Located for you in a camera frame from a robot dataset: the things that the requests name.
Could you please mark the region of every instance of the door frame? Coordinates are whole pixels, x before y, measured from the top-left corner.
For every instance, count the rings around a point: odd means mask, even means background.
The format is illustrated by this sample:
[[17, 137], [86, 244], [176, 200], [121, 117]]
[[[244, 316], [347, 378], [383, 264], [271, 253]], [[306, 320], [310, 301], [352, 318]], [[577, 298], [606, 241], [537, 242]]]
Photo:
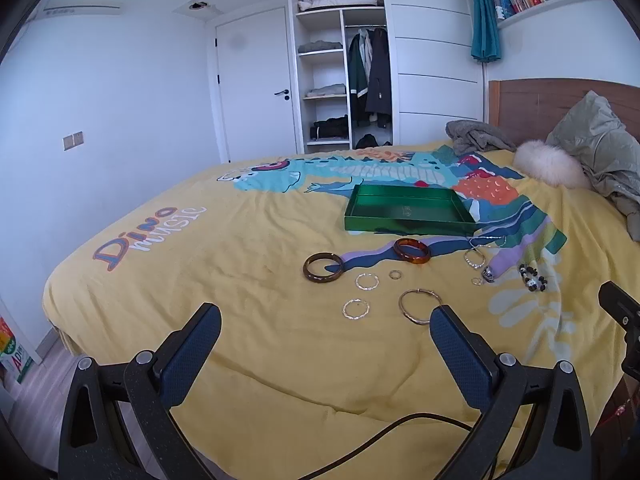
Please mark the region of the door frame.
[[[209, 92], [211, 98], [211, 113], [213, 115], [213, 125], [216, 135], [216, 143], [218, 145], [218, 151], [220, 153], [220, 163], [228, 164], [231, 162], [229, 159], [229, 148], [226, 142], [226, 130], [225, 121], [222, 109], [222, 94], [220, 93], [220, 85], [218, 83], [218, 49], [216, 47], [216, 39], [218, 37], [218, 27], [220, 25], [226, 25], [227, 23], [236, 22], [243, 18], [248, 18], [254, 14], [261, 14], [268, 12], [269, 10], [284, 9], [285, 11], [285, 29], [287, 33], [287, 45], [290, 44], [291, 31], [289, 28], [289, 6], [287, 0], [268, 0], [259, 4], [241, 7], [240, 9], [232, 10], [222, 16], [218, 16], [213, 20], [209, 20], [206, 23], [206, 38], [207, 38], [207, 69], [209, 73]], [[293, 63], [295, 59], [292, 59], [291, 51], [287, 49], [287, 59], [289, 60], [289, 87], [293, 88]], [[298, 140], [298, 132], [295, 120], [295, 114], [292, 112], [291, 121], [294, 127], [294, 140], [296, 143], [296, 153], [304, 153], [300, 151], [300, 143]]]

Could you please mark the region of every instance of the baseboard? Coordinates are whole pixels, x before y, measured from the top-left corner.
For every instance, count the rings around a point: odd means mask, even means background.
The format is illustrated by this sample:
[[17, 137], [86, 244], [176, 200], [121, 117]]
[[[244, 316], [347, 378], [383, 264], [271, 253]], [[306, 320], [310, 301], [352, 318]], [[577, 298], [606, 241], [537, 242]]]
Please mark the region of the baseboard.
[[56, 332], [55, 328], [51, 327], [51, 330], [49, 330], [47, 335], [44, 336], [44, 339], [36, 348], [36, 353], [38, 354], [38, 356], [41, 359], [44, 359], [44, 357], [47, 355], [49, 350], [51, 350], [51, 347], [56, 343], [58, 339], [58, 332]]

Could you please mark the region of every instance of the wooden headboard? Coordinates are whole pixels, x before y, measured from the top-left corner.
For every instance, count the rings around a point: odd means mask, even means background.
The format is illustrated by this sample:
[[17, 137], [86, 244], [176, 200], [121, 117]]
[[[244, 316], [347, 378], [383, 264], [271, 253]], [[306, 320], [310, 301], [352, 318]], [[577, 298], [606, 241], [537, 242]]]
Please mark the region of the wooden headboard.
[[489, 81], [489, 123], [516, 145], [541, 139], [589, 90], [606, 97], [626, 130], [640, 140], [640, 88], [590, 79]]

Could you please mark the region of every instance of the green tray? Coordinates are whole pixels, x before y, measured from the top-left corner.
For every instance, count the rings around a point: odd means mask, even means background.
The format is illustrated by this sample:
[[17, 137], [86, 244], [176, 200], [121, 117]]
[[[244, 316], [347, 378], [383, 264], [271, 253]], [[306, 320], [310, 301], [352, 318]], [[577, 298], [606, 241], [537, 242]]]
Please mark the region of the green tray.
[[344, 213], [347, 231], [472, 236], [476, 222], [452, 189], [409, 186], [353, 188]]

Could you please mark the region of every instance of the colorful package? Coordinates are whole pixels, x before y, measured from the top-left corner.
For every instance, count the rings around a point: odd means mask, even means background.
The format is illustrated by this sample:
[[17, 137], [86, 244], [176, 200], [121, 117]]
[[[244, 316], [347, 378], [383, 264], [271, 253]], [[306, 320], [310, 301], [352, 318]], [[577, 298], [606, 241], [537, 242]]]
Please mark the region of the colorful package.
[[19, 344], [11, 332], [11, 329], [0, 317], [0, 363], [7, 372], [16, 377], [16, 381], [22, 382], [25, 373], [33, 363], [33, 359], [27, 351]]

